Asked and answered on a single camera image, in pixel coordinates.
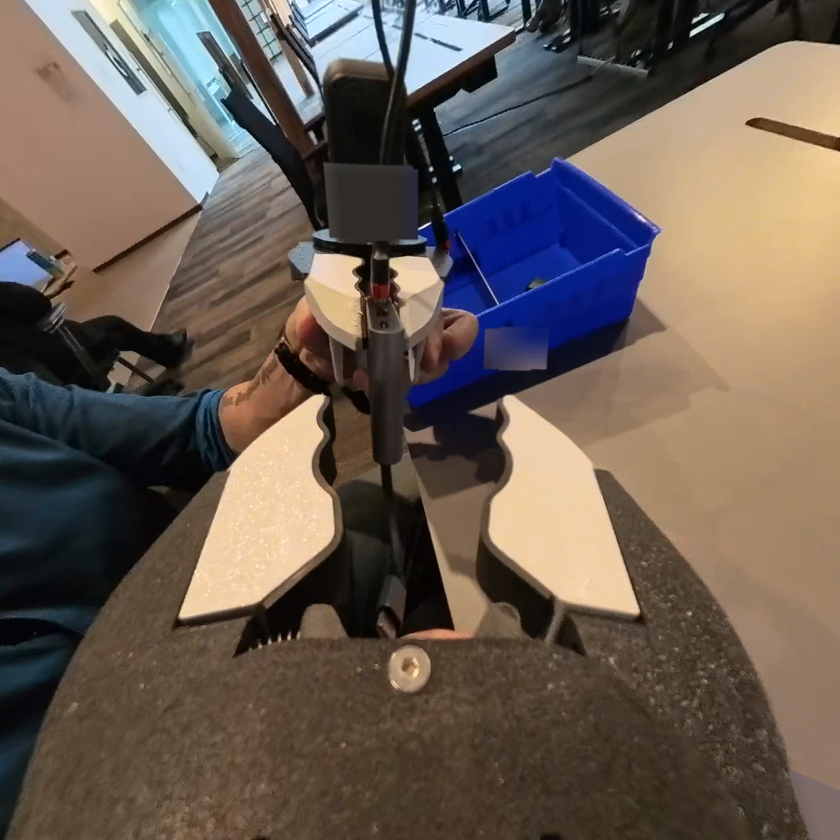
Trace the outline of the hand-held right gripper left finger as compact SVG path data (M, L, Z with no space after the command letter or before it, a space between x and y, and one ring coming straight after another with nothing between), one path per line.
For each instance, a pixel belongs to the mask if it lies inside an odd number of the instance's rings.
M315 395L234 462L186 588L177 621L253 616L338 548L340 501L325 476L331 400Z

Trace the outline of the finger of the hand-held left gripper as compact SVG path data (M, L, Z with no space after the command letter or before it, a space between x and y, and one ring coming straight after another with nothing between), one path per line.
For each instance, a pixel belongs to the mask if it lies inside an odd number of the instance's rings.
M363 260L315 253L304 280L305 298L319 327L344 347L363 344L362 302L357 269Z
M442 307L444 282L431 259L401 256L392 260L395 307L406 341L426 338Z

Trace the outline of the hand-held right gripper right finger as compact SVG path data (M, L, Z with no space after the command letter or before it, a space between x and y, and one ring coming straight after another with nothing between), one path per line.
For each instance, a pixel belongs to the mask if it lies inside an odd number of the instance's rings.
M570 614L642 614L587 455L517 397L497 404L502 470L481 512L478 583L523 632L556 640Z

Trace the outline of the grey usb hub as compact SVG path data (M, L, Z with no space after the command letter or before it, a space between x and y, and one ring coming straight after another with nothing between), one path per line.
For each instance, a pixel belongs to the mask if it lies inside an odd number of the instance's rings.
M395 638L403 626L406 605L405 554L392 468L403 457L403 362L405 335L393 301L366 302L366 372L371 405L371 444L380 467L390 567L377 606L376 630Z

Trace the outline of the blue plastic bin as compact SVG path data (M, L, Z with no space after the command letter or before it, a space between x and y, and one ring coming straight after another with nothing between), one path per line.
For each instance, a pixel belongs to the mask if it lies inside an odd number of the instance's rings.
M628 320L660 229L620 196L555 160L446 214L453 265L444 307L473 313L479 336L441 378L415 385L419 409L504 372L499 350L558 348Z

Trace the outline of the person's left forearm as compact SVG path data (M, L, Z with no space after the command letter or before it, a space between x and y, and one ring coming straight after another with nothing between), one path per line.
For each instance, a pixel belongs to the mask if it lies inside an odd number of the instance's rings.
M222 394L217 415L227 446L240 455L312 395L272 353L249 381Z

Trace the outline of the person's left hand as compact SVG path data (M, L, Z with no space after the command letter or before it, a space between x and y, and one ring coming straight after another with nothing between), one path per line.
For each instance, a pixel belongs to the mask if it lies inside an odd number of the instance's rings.
M445 375L452 362L469 352L478 330L475 315L443 308L425 340L418 384L434 382ZM280 335L290 352L312 373L330 385L335 383L329 336L317 323L306 299L299 300Z

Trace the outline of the black wooden chair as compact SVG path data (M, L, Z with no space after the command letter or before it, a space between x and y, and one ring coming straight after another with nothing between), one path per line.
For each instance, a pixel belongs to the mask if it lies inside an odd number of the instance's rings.
M323 118L301 120L238 3L220 1L211 2L211 6L234 42L267 112L232 83L224 100L225 108L277 163L304 206L313 229L326 228L329 224L322 169L327 144Z

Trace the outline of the dark wooden table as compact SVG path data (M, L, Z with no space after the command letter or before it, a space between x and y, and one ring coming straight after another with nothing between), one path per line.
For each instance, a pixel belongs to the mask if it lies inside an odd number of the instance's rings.
M395 60L403 28L402 10L383 9L381 14L386 44ZM457 93L475 92L496 79L497 56L514 39L513 29L508 26L433 14L423 4L417 7L406 68L407 105L445 211L460 207L463 199L456 177L460 169L447 148L436 109ZM334 60L381 62L370 4L364 3L352 21L311 51L320 79Z

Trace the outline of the person's teal shirt sleeve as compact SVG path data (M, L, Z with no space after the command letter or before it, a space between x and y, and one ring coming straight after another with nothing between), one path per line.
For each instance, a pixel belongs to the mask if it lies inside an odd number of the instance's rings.
M154 490L201 489L235 461L220 391L100 393L2 370L2 644L81 636L166 528Z

